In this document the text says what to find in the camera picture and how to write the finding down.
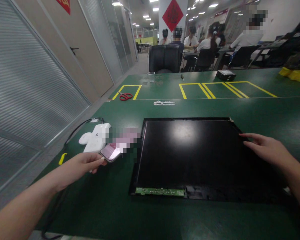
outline ceiling light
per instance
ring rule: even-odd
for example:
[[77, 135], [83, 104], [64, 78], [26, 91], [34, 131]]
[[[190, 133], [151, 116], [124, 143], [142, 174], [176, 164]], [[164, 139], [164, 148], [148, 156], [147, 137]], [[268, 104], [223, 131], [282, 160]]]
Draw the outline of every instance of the ceiling light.
[[113, 3], [112, 4], [113, 6], [123, 6], [121, 3], [119, 3], [119, 2], [115, 2], [115, 3]]

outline ceiling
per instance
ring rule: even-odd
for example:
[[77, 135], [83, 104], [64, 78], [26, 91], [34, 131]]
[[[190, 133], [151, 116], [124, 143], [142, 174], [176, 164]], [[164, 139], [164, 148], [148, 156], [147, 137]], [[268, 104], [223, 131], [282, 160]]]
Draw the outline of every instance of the ceiling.
[[[141, 27], [159, 27], [159, 12], [154, 12], [153, 8], [159, 7], [159, 2], [152, 2], [150, 3], [149, 0], [119, 0], [126, 8], [130, 9], [131, 11], [131, 21], [132, 23], [136, 23], [136, 25], [139, 25]], [[190, 18], [193, 16], [198, 16], [198, 18], [194, 18], [193, 21], [191, 21], [192, 24], [195, 24], [200, 19], [204, 18], [206, 15], [209, 15], [211, 13], [222, 11], [224, 9], [227, 9], [231, 4], [235, 2], [245, 2], [246, 0], [203, 0], [198, 1], [196, 0], [189, 0], [188, 1], [188, 7], [192, 7], [193, 4], [195, 4], [195, 9], [193, 10], [187, 10], [188, 16], [186, 17], [186, 21], [189, 21]], [[211, 4], [219, 5], [214, 8], [209, 8]], [[144, 15], [149, 15], [151, 20], [146, 21], [145, 18], [143, 18]]]

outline yellow cable clip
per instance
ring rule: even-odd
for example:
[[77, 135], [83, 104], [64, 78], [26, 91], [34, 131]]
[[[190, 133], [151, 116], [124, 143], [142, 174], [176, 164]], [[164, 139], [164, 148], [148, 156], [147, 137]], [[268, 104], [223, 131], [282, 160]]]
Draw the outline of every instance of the yellow cable clip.
[[62, 154], [60, 160], [59, 160], [59, 165], [63, 164], [64, 156], [67, 155], [67, 153]]

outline white power strip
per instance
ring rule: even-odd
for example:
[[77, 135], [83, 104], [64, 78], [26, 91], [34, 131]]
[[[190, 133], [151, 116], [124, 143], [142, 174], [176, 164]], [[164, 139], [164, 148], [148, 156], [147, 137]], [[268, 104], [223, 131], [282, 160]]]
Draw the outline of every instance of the white power strip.
[[100, 152], [106, 145], [106, 138], [109, 137], [110, 123], [98, 124], [92, 133], [85, 133], [79, 139], [79, 143], [86, 144], [83, 152]]

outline door handle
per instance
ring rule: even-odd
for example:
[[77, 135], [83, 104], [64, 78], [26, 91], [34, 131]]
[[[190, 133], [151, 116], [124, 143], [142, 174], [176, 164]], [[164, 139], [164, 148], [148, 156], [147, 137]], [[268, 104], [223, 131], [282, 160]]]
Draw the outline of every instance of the door handle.
[[71, 51], [73, 52], [74, 55], [76, 55], [76, 53], [74, 52], [74, 50], [78, 49], [78, 48], [72, 48], [70, 47]]

